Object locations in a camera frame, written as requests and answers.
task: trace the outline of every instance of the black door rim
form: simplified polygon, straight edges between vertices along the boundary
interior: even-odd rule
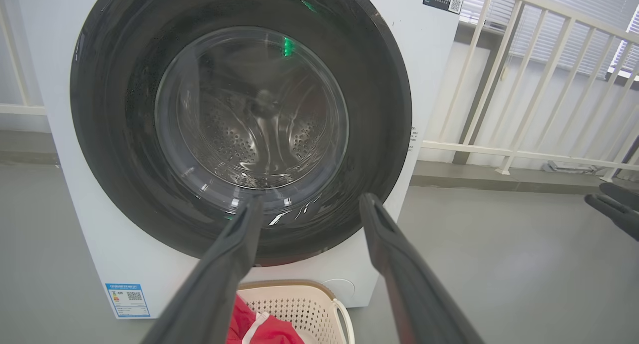
[[[123,214],[164,244],[201,256],[232,215],[187,188],[167,163],[155,128],[155,96],[180,50],[235,26],[296,38],[322,59],[345,98],[349,140],[337,173],[260,237],[257,265],[303,260],[361,228],[359,195],[385,200],[408,151],[408,74],[390,29],[368,0],[98,0],[71,65],[78,142]],[[275,216],[267,215],[265,224]]]

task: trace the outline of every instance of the window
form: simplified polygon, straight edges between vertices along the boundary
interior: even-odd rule
[[[479,18],[479,13],[481,12],[484,1],[485,0],[465,0],[464,6],[462,7],[460,20],[470,23],[477,23],[477,19]],[[584,12],[584,14],[587,14],[589,16],[596,17],[597,19],[604,21],[604,23],[612,25],[616,28],[623,29],[626,29],[626,27],[628,27],[628,23],[632,21],[633,14],[635,14],[635,10],[637,9],[637,3],[639,3],[639,0],[553,1],[559,2],[563,5],[566,5],[567,7],[571,7],[577,11]],[[509,21],[509,18],[512,15],[513,7],[513,0],[492,0],[484,26],[496,30],[501,30],[503,32],[505,26]],[[511,44],[510,48],[510,55],[524,56],[524,54],[528,50],[530,39],[537,26],[540,15],[541,10],[539,8],[535,8],[531,5],[524,6],[520,18],[520,23],[515,30],[513,44]],[[549,59],[550,53],[555,46],[557,37],[559,37],[559,32],[561,32],[563,24],[564,18],[559,15],[549,13],[546,16],[543,27],[541,28],[539,39],[537,40],[537,43],[532,52],[532,60],[546,62]],[[634,29],[639,31],[639,20],[637,21],[637,26],[634,27]],[[564,52],[562,52],[558,67],[566,69],[573,68],[573,66],[575,65],[575,60],[577,59],[578,53],[582,48],[582,44],[585,41],[585,37],[588,31],[589,27],[587,27],[586,25],[582,25],[580,23],[575,24],[575,27],[570,34],[568,43],[566,43],[566,48],[564,49]],[[584,60],[582,60],[579,66],[579,72],[587,74],[593,72],[593,70],[595,69],[594,67],[600,59],[601,53],[608,43],[608,40],[609,35],[600,31],[597,31],[595,33],[593,41],[591,41],[591,45],[586,52]],[[620,41],[620,39],[615,39],[612,48],[619,49]],[[614,61],[616,57],[615,54],[616,51],[610,50],[604,63],[610,63]],[[629,60],[626,60],[625,67],[633,67],[634,64],[637,62],[637,59],[639,59],[639,48],[633,48],[633,52],[629,56]],[[599,76],[605,76],[607,66],[599,68],[598,71]]]
[[[639,5],[637,5],[637,8],[635,9],[635,14],[633,15],[633,18],[630,20],[630,23],[628,23],[626,32],[639,34]],[[619,60],[621,60],[621,56],[623,55],[623,52],[625,50],[626,50],[626,41],[622,41],[621,43],[619,43],[619,46],[617,47],[617,52],[615,53],[614,59],[612,60],[612,62],[610,62],[610,67],[608,69],[608,72],[612,73],[612,71],[615,70],[617,63],[619,63]],[[621,67],[621,71],[619,72],[619,75],[625,76],[625,78],[630,78],[630,74],[632,73],[633,69],[637,65],[638,59],[639,59],[639,48],[637,48],[637,46],[635,45],[630,49],[630,53],[628,53],[628,56],[626,57],[626,61],[623,64],[623,67]]]
[[[464,0],[459,20],[477,24],[481,9],[484,7],[484,1],[486,0]],[[492,0],[484,25],[499,32],[504,32],[513,13],[514,4],[514,0]]]

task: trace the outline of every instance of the floor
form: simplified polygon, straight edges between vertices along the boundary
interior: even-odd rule
[[[2,342],[139,342],[117,321],[55,166],[0,166]],[[581,196],[410,187],[399,226],[487,344],[639,342],[639,244]],[[382,279],[349,311],[397,343]]]
[[[410,185],[416,187],[471,188],[484,191],[588,194],[599,191],[603,181],[594,175],[548,173],[541,170],[511,168],[500,175],[493,167],[418,161]],[[605,169],[598,172],[604,175]],[[613,182],[639,190],[639,183],[614,178]]]
[[[0,130],[0,164],[56,166],[60,161],[51,133]]]

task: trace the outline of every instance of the railing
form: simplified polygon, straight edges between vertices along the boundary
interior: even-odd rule
[[[9,21],[9,12],[7,11],[4,0],[0,0],[0,27],[2,27],[2,37],[4,38],[6,47],[9,51],[11,62],[11,68],[9,71],[13,73],[16,79],[21,99],[21,103],[2,103],[0,100],[0,113],[46,116],[44,106],[30,104],[29,91],[27,89],[23,71],[23,63],[20,61],[15,32],[11,26],[11,21]]]
[[[623,63],[625,63],[626,57],[632,50],[632,47],[639,43],[639,36],[618,28],[613,28],[598,19],[590,18],[581,12],[574,11],[550,0],[514,0],[513,15],[505,27],[504,37],[497,50],[497,60],[493,62],[484,87],[478,89],[478,91],[481,91],[481,97],[479,97],[476,109],[474,112],[471,111],[468,117],[466,124],[467,130],[461,132],[461,137],[459,137],[461,128],[453,128],[452,122],[456,116],[466,116],[468,114],[468,111],[464,110],[464,105],[459,104],[460,96],[463,96],[467,91],[465,87],[467,86],[466,82],[469,76],[468,70],[473,62],[473,57],[477,55],[477,41],[481,35],[482,23],[484,23],[486,19],[490,2],[490,0],[485,1],[484,7],[479,15],[478,25],[473,33],[470,48],[468,49],[461,69],[461,75],[452,93],[452,100],[450,102],[438,103],[438,105],[447,107],[445,111],[443,109],[440,110],[440,113],[445,113],[445,116],[440,116],[435,119],[438,121],[438,123],[436,123],[437,126],[441,123],[441,130],[438,135],[427,135],[426,140],[424,140],[422,144],[422,148],[503,156],[504,159],[496,169],[498,173],[503,175],[509,174],[509,169],[513,166],[513,161],[516,158],[552,160],[577,165],[607,167],[609,169],[602,178],[607,181],[612,179],[617,169],[638,171],[639,165],[636,163],[637,160],[639,160],[639,150],[636,151],[627,163],[622,163],[639,135],[639,123],[633,121],[633,118],[638,114],[638,106],[633,103],[629,109],[628,105],[622,105],[622,103],[627,103],[628,100],[635,100],[633,96],[637,91],[633,90],[631,94],[629,94],[629,92],[633,78],[639,74],[639,66],[632,72],[630,79],[626,81],[621,91],[615,89],[615,95],[613,96],[611,90],[615,86],[615,81],[618,78]],[[477,131],[475,129],[480,122],[482,111],[487,105],[487,102],[489,103],[488,98],[491,84],[495,81],[496,76],[502,75],[499,73],[503,68],[500,66],[500,62],[502,62],[502,58],[504,58],[505,55],[508,55],[509,39],[517,26],[516,15],[524,5],[531,5],[541,10],[539,21],[530,40],[529,48],[523,58],[521,58],[520,68],[517,71],[513,84],[508,88],[502,88],[503,91],[508,91],[504,105],[501,107],[497,106],[497,108],[488,108],[488,114],[484,111],[485,116],[492,117],[492,121],[494,121],[495,125],[489,128],[481,128],[484,134],[481,136],[481,139],[475,142],[473,133],[476,134]],[[557,37],[550,58],[545,62],[539,82],[532,96],[527,96],[517,101],[516,98],[518,98],[526,68],[529,66],[533,48],[539,37],[543,23],[550,13],[563,17],[564,23],[561,32]],[[557,98],[554,98],[553,103],[549,103],[546,91],[552,80],[553,73],[555,69],[557,69],[557,64],[559,63],[569,36],[577,23],[587,26],[589,30],[582,44],[582,48],[577,55],[575,65],[572,69],[566,71],[568,75],[566,75],[561,92],[559,92]],[[578,75],[584,76],[578,73],[579,64],[584,59],[596,32],[609,35],[605,49],[603,53],[601,53],[596,68],[587,80],[584,79],[584,81],[582,81],[585,85],[580,96],[576,97],[574,94],[570,96],[569,93],[575,90],[571,88],[575,78]],[[627,45],[621,56],[619,65],[617,65],[615,70],[610,74],[607,83],[599,88],[600,93],[598,94],[596,105],[587,113],[584,103],[593,97],[591,88],[593,88],[594,82],[596,80],[601,82],[601,80],[597,78],[598,70],[602,68],[602,66],[605,66],[605,68],[609,66],[609,63],[605,63],[605,60],[610,58],[609,53],[611,50],[616,50],[616,47],[613,48],[613,43],[616,39],[617,41],[621,39],[627,42]],[[567,98],[570,98],[571,102],[574,102],[574,98],[578,98],[571,111],[569,111],[569,106],[567,107]],[[511,128],[513,124],[512,121],[507,119],[512,116],[514,111],[523,110],[520,105],[525,106],[525,111],[523,115],[521,115],[514,134],[512,136],[507,135],[508,128]],[[531,124],[536,118],[536,115],[540,115],[538,113],[540,106],[545,108],[545,113],[543,113],[543,115],[546,116],[545,123],[539,123],[537,120],[536,124],[539,125],[541,131],[536,130],[534,134],[530,134]],[[552,129],[554,132],[561,132],[561,134],[558,136],[550,135]],[[591,136],[588,134],[592,132],[595,132],[594,139],[590,140]],[[578,133],[578,135],[573,139],[573,141],[575,141],[573,145],[569,146],[568,149],[562,149],[562,144],[566,144],[569,137],[568,135],[575,133]],[[456,134],[459,137],[459,141],[450,142],[452,134]],[[526,146],[523,146],[525,139],[527,140]],[[503,141],[507,143],[505,143],[504,146],[500,146],[499,142]]]

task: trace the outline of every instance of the white stripe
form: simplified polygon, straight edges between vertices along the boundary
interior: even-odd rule
[[[256,314],[255,322],[249,328],[249,331],[246,332],[244,338],[242,338],[242,344],[251,344],[251,339],[253,339],[253,335],[258,331],[258,327],[264,324],[265,321],[269,318],[269,314],[264,312],[262,314]]]

